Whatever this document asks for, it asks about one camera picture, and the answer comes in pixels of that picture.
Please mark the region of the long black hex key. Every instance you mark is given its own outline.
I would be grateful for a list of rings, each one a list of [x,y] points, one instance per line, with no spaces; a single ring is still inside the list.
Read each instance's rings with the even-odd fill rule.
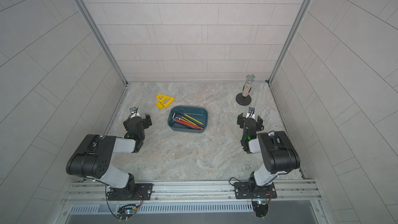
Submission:
[[[182,125],[185,125],[185,126],[187,126],[189,128],[193,128],[193,129],[197,129],[197,130],[200,130],[202,128],[199,125],[197,125],[197,124],[195,124],[193,122],[190,122],[190,121],[188,121],[187,119],[185,119],[183,117],[175,116],[175,117],[173,117],[173,119],[174,119],[175,122],[177,122],[179,124],[182,124]]]

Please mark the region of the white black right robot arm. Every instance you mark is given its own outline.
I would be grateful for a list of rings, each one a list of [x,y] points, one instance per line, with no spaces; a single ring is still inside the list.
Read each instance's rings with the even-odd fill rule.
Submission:
[[[299,169],[301,161],[285,131],[263,132],[263,119],[254,119],[253,115],[248,112],[246,116],[240,114],[237,117],[237,124],[243,129],[240,140],[243,151],[260,153],[263,160],[259,169],[251,173],[245,186],[254,197],[258,198],[262,193],[272,197],[273,180]]]

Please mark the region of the red hex key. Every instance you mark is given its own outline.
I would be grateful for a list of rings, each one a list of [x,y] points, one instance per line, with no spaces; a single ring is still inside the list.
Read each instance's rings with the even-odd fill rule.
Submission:
[[[182,120],[180,120],[180,119],[174,119],[174,121],[177,122],[177,123],[179,123],[179,124],[182,124],[182,125],[184,125],[184,126],[187,126],[187,127],[189,127],[189,128],[193,128],[193,129],[196,129],[196,130],[202,130],[202,127],[197,126],[197,125],[194,125],[194,124],[191,124],[191,123],[186,122],[186,121],[182,121]]]

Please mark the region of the yellow hex key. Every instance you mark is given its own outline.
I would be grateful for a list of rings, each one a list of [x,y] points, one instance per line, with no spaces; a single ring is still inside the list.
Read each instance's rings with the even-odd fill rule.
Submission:
[[[204,124],[201,123],[200,121],[194,119],[193,117],[191,117],[191,116],[189,116],[189,115],[187,115],[187,114],[183,114],[183,115],[186,116],[186,117],[188,117],[188,118],[190,118],[190,119],[192,119],[192,120],[194,120],[196,123],[199,123],[200,125],[204,125]]]

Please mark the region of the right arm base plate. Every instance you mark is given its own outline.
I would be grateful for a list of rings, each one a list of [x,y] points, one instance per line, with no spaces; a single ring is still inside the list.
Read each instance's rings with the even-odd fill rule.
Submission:
[[[274,183],[265,186],[257,186],[247,181],[234,182],[236,199],[276,199],[277,193]]]

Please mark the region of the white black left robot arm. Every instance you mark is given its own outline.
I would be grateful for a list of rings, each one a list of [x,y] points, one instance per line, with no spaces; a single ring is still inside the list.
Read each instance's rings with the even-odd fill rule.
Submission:
[[[69,175],[91,178],[109,187],[108,201],[150,200],[153,184],[136,184],[131,173],[111,164],[114,153],[137,153],[145,140],[145,129],[152,125],[148,114],[132,113],[123,122],[124,137],[88,134],[66,165]]]

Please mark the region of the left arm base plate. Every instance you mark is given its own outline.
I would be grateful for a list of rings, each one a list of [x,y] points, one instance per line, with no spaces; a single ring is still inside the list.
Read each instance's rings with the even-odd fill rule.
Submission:
[[[106,194],[108,201],[150,200],[154,184],[127,184],[126,187],[110,188]]]

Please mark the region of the orange hex key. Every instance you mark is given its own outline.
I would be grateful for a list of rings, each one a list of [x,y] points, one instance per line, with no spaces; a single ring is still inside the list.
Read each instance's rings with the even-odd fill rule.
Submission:
[[[197,128],[197,129],[202,129],[202,127],[201,126],[199,126],[199,125],[197,125],[197,124],[195,124],[195,123],[191,123],[191,122],[189,122],[188,121],[188,123],[185,123],[185,122],[182,122],[182,123],[184,123],[184,124],[186,124],[186,125],[189,125],[189,126],[191,126],[191,127],[193,127],[193,128]]]

